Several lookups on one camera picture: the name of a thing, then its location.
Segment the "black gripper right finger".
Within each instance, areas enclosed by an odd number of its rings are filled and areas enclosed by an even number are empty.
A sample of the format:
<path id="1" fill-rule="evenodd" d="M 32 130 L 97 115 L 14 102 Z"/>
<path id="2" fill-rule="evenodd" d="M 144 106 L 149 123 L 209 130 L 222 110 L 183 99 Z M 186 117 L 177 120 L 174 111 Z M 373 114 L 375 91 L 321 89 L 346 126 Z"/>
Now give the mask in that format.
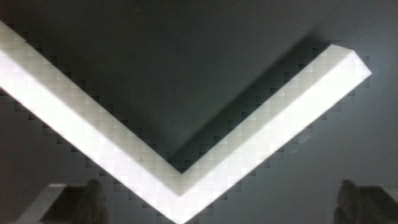
<path id="1" fill-rule="evenodd" d="M 334 224 L 398 224 L 398 186 L 341 182 Z"/>

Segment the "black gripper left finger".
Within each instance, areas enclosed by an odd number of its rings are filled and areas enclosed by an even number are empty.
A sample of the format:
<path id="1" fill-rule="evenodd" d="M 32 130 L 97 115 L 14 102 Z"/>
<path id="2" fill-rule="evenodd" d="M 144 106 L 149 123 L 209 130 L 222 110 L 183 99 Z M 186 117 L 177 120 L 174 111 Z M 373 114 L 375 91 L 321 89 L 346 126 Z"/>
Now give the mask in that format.
<path id="1" fill-rule="evenodd" d="M 53 183 L 42 189 L 14 224 L 110 224 L 103 187 Z"/>

